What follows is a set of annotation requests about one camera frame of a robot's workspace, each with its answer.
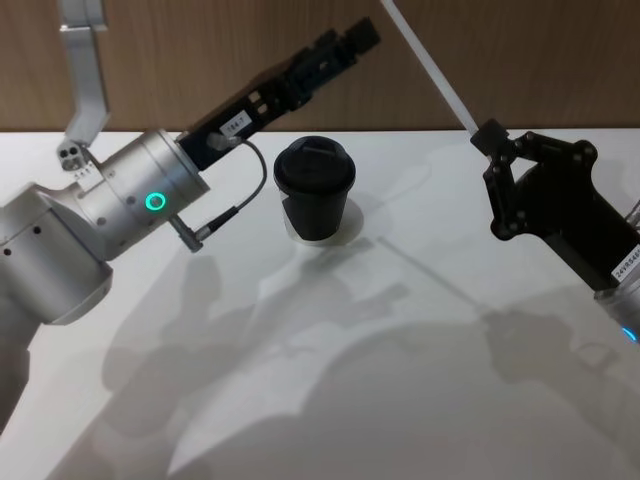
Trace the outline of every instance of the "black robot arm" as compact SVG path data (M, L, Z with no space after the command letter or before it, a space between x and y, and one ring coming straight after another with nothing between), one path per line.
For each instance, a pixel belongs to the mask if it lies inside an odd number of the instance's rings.
M489 120L471 143L491 159L484 173L500 240L522 233L540 237L593 290L617 287L640 257L640 235L595 190L598 157L586 140L569 143L527 132L511 140ZM517 181L516 158L536 163Z

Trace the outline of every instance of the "metal bracket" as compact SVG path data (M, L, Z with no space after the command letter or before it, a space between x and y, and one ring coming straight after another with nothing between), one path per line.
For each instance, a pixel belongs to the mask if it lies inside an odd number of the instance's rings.
M95 32L106 30L106 22L102 0L58 0L58 6L60 32L73 80L76 113L57 153L62 168L75 171L91 161L83 152L109 118L95 41Z

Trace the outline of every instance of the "table surface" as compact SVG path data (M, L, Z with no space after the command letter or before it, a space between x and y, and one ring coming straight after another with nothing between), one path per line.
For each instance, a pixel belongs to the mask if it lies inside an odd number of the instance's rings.
M637 130L543 133L598 147L621 212L640 197ZM196 255L159 229L112 262L105 301L38 332L0 478L640 478L640 351L542 241L491 235L467 135L326 135L357 164L349 243L293 241L271 178ZM272 163L299 136L255 142ZM0 135L0 197L69 183L60 138ZM184 218L259 170L238 148Z

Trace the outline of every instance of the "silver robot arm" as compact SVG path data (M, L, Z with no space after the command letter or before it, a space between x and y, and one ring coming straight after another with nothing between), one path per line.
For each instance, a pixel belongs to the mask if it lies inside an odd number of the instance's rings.
M308 102L313 92L357 62L379 38L368 19L343 36L333 30L173 140L144 133L104 162L89 146L108 118L95 32L101 0L59 0L60 29L74 85L76 114L57 148L74 182L51 191L29 185L0 206L0 433L28 378L28 346L41 324L69 324L111 288L108 261L169 223L192 251L235 216L238 206L191 230L178 216L209 187L199 175L266 125Z

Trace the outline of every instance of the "disposable coffee cup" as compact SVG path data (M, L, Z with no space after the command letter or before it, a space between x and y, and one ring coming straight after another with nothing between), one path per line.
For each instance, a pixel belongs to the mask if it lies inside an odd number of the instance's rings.
M327 239L338 231L356 166L342 145L326 137L303 137L274 165L282 208L302 240Z

